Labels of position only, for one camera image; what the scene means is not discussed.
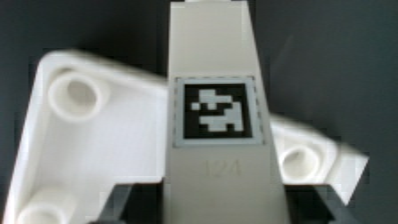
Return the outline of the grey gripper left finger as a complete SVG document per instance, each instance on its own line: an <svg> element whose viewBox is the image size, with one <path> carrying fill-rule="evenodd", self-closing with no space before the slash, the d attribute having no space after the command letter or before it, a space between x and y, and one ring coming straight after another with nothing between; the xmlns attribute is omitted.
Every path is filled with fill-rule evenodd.
<svg viewBox="0 0 398 224"><path fill-rule="evenodd" d="M117 184L87 224L163 224L163 183Z"/></svg>

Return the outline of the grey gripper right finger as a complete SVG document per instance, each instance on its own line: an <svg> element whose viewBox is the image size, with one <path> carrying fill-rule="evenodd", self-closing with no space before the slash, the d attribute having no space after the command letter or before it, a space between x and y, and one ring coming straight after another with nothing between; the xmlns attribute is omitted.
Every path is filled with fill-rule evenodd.
<svg viewBox="0 0 398 224"><path fill-rule="evenodd" d="M328 185L286 185L291 224L359 224Z"/></svg>

